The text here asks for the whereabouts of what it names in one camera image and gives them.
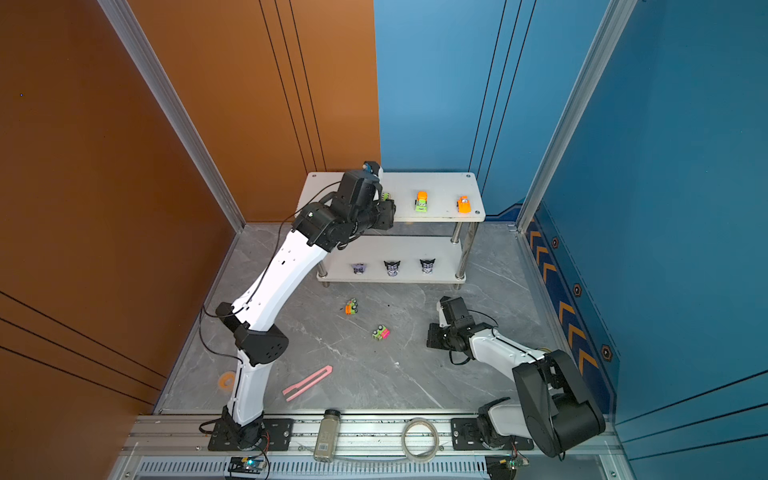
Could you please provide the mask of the orange green toy truck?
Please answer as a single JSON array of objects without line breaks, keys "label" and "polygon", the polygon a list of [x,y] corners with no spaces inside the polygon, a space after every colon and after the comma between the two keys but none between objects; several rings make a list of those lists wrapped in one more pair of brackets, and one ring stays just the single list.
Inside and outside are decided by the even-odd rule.
[{"label": "orange green toy truck", "polygon": [[420,213],[426,213],[428,211],[428,193],[426,191],[419,191],[414,202],[414,210]]}]

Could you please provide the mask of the black purple robot toy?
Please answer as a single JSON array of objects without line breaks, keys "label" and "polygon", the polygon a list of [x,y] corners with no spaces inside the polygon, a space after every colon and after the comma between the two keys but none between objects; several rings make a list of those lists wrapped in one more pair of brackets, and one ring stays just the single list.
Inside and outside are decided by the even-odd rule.
[{"label": "black purple robot toy", "polygon": [[435,262],[436,262],[435,258],[431,258],[431,259],[422,258],[422,259],[420,259],[419,263],[420,263],[420,267],[421,267],[422,273],[426,274],[426,275],[432,274],[434,272]]}]

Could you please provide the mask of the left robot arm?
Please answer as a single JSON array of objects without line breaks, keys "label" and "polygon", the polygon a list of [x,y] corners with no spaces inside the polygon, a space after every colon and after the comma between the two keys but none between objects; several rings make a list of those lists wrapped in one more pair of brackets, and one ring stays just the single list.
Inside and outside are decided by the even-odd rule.
[{"label": "left robot arm", "polygon": [[305,204],[288,219],[291,228],[265,270],[231,304],[222,303],[216,316],[232,332],[238,366],[231,397],[214,431],[238,450],[263,447],[264,395],[272,364],[289,340],[275,319],[306,275],[335,249],[343,249],[370,229],[394,224],[394,201],[383,197],[383,169],[366,162],[343,173],[338,188]]}]

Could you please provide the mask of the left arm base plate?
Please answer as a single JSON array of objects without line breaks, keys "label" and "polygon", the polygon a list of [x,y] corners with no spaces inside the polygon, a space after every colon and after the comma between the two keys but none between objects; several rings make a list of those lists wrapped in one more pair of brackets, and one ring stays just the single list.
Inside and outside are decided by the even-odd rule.
[{"label": "left arm base plate", "polygon": [[223,419],[217,419],[207,449],[216,452],[284,452],[289,448],[293,425],[292,419],[263,419],[257,426],[248,426],[245,433],[235,433]]}]

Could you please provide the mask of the orange green toy car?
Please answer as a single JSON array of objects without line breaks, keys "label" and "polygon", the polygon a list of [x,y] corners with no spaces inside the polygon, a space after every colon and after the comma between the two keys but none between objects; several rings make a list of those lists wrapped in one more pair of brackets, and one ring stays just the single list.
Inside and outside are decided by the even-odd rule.
[{"label": "orange green toy car", "polygon": [[350,299],[345,307],[344,312],[346,315],[355,315],[358,312],[359,303],[356,299]]}]

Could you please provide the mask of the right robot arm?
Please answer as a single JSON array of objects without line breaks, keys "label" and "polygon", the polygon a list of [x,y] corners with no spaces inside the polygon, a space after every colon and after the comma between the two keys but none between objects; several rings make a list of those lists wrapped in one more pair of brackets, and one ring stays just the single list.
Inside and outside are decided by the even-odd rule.
[{"label": "right robot arm", "polygon": [[462,354],[462,364],[485,364],[511,380],[517,392],[515,400],[502,397],[478,409],[472,443],[506,449],[522,438],[544,455],[562,458],[605,432],[604,414],[568,353],[503,336],[496,326],[476,321],[461,297],[442,297],[437,313],[427,347]]}]

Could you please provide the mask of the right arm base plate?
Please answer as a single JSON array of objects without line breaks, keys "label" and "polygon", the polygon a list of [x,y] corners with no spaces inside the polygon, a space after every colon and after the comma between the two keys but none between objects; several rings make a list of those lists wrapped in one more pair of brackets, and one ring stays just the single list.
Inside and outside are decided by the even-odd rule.
[{"label": "right arm base plate", "polygon": [[530,451],[534,442],[525,437],[498,434],[485,417],[452,418],[451,439],[456,451],[497,450]]}]

